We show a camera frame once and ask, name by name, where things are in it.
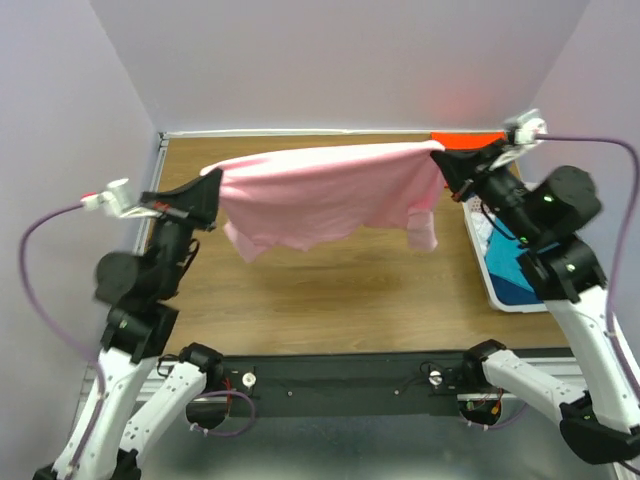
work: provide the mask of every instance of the blue cloth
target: blue cloth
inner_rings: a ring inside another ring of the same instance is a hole
[[[511,234],[499,219],[496,219],[496,225]],[[522,275],[516,260],[522,254],[519,245],[518,240],[509,240],[496,229],[493,230],[485,262],[494,290],[500,301],[506,305],[541,303],[527,279]]]
[[[520,288],[504,278],[489,275],[496,297],[505,305],[536,305],[542,301],[535,293]]]

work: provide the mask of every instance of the white wall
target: white wall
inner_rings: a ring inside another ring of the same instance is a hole
[[[86,0],[0,2],[0,478],[31,478],[61,451],[85,363],[43,327],[18,284],[18,239],[36,218],[129,176],[139,185],[155,128]],[[51,314],[97,345],[93,268],[124,222],[73,213],[30,246]]]
[[[161,130],[486,128],[588,0],[91,0]]]
[[[533,105],[554,133],[621,137],[640,148],[640,2],[592,0]],[[547,144],[521,162],[527,179],[538,180],[561,164],[590,171],[604,212],[584,232],[607,273],[614,238],[631,185],[631,163],[618,147]],[[640,358],[640,222],[636,215],[619,293],[619,319]]]

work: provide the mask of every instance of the white bin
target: white bin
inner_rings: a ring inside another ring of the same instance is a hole
[[[484,282],[485,289],[487,290],[487,295],[489,296],[489,305],[491,306],[491,308],[495,310],[502,310],[503,312],[546,312],[547,307],[544,303],[529,305],[505,305],[498,299],[496,291],[493,287],[493,283],[491,282],[491,276],[489,275],[487,264],[485,262],[484,256],[482,255],[480,238],[476,233],[475,227],[473,225],[473,220],[471,219],[471,212],[481,212],[480,199],[477,197],[471,198],[467,202],[462,204],[462,208],[464,209],[464,223],[467,226],[469,238],[471,238],[473,252],[478,262],[478,267],[480,267],[480,272],[482,273],[482,281]]]

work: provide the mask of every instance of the pink t-shirt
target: pink t-shirt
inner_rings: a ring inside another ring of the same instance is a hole
[[[205,167],[224,171],[224,231],[245,261],[275,245],[307,251],[361,225],[407,230],[409,246],[436,245],[432,209],[444,178],[436,141],[261,153]]]

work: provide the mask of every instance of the wooden table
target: wooden table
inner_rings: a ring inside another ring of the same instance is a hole
[[[253,153],[322,145],[416,141],[422,135],[172,139],[160,190],[203,166]],[[226,222],[224,211],[219,224]],[[277,248],[246,264],[222,230],[198,232],[200,253],[172,305],[167,352],[197,341],[224,354],[466,349],[488,338],[512,348],[566,346],[549,314],[492,310],[460,205],[443,193],[439,246],[407,248],[406,233],[361,228],[308,253]]]

